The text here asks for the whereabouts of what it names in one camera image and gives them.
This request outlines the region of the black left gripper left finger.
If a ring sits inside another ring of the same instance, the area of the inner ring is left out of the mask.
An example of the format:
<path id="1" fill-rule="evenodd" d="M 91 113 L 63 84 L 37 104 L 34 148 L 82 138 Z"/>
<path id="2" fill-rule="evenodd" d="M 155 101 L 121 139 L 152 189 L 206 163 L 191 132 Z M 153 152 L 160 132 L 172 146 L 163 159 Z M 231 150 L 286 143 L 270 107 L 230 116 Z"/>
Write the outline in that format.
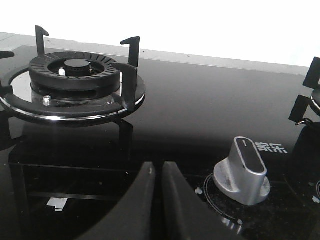
<path id="1" fill-rule="evenodd" d="M 152 162 L 143 163 L 136 179 L 100 222 L 80 240 L 149 240 L 156 171 Z"/>

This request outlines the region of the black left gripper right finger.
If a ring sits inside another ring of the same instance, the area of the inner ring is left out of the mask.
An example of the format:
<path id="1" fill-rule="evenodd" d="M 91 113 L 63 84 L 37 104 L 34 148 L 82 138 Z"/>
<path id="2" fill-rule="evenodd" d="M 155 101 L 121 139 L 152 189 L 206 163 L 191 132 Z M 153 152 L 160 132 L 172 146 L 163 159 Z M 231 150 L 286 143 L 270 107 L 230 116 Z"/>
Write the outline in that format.
<path id="1" fill-rule="evenodd" d="M 175 162 L 162 168 L 167 234 L 171 240 L 242 240 L 196 195 Z"/>

